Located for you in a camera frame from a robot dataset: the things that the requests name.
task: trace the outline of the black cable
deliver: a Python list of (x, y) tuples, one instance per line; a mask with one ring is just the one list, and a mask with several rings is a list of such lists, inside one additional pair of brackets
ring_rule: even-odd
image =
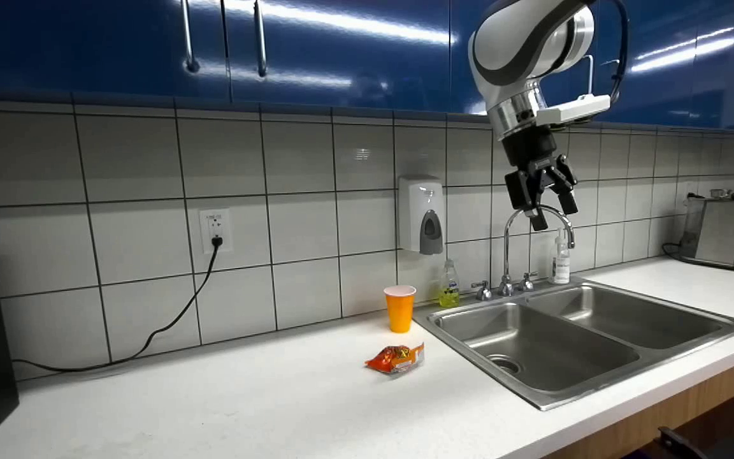
[(621, 0), (612, 0), (618, 10), (618, 26), (621, 26), (621, 42), (618, 42), (618, 63), (617, 70), (612, 77), (615, 87), (612, 87), (612, 102), (618, 102), (621, 96), (621, 78), (627, 73), (627, 50), (629, 50), (629, 17), (627, 17), (627, 8)]
[(17, 365), (31, 365), (31, 366), (39, 366), (39, 369), (45, 369), (45, 371), (91, 371), (91, 369), (104, 369), (104, 366), (114, 366), (114, 365), (125, 365), (129, 358), (138, 358), (158, 334), (169, 330), (170, 325), (176, 325), (186, 311), (193, 305), (195, 295), (203, 291), (203, 284), (209, 282), (211, 272), (214, 272), (214, 259), (217, 259), (217, 251), (218, 251), (218, 244), (222, 244), (222, 236), (211, 236), (211, 259), (209, 259), (209, 270), (207, 270), (207, 278), (198, 282), (198, 288), (193, 291), (193, 295), (186, 300), (186, 305), (177, 311), (177, 315), (172, 315), (165, 325), (151, 330), (143, 340), (143, 347), (129, 354), (129, 356), (121, 356), (121, 358), (112, 358), (112, 362), (104, 362), (104, 365), (91, 365), (91, 366), (53, 366), (53, 365), (40, 365), (40, 362), (31, 362), (31, 358), (10, 358), (10, 362), (17, 362)]

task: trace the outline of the sink drain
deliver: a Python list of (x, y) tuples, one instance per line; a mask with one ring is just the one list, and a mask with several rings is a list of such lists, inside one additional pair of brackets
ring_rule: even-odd
[(501, 369), (507, 369), (507, 371), (511, 371), (511, 375), (519, 371), (519, 365), (518, 365), (514, 358), (509, 358), (507, 354), (488, 354), (488, 358), (492, 358), (496, 366), (501, 366)]

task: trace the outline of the soap dispenser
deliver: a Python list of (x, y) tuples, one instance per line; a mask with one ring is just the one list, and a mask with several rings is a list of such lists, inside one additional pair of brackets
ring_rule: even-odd
[(442, 251), (442, 185), (435, 177), (398, 180), (398, 242), (407, 251)]

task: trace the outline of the orange cup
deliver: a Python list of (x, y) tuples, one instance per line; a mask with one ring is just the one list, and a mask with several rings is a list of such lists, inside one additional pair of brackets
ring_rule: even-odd
[(416, 288), (413, 284), (390, 284), (384, 288), (388, 300), (388, 325), (395, 334), (406, 334), (413, 325)]

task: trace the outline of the power cord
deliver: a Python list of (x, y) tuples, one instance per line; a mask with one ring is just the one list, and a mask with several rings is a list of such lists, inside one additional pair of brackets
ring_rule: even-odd
[(45, 371), (91, 371), (91, 369), (104, 369), (104, 366), (114, 366), (114, 365), (125, 365), (129, 358), (138, 358), (158, 334), (169, 330), (170, 325), (176, 325), (186, 311), (193, 305), (193, 300), (198, 297), (198, 292), (203, 291), (203, 284), (209, 282), (211, 272), (214, 272), (214, 259), (217, 259), (217, 251), (218, 251), (218, 244), (222, 244), (222, 236), (211, 236), (211, 259), (209, 259), (209, 270), (207, 270), (207, 278), (198, 282), (198, 288), (193, 291), (193, 295), (186, 300), (186, 305), (177, 311), (177, 315), (172, 315), (165, 325), (151, 330), (143, 340), (143, 347), (129, 354), (129, 356), (121, 356), (121, 358), (112, 358), (112, 362), (104, 362), (104, 365), (91, 365), (91, 366), (53, 366), (53, 365), (40, 365), (40, 362), (33, 362), (33, 358), (10, 358), (14, 365), (31, 365), (31, 366), (39, 366), (39, 369), (45, 369)]

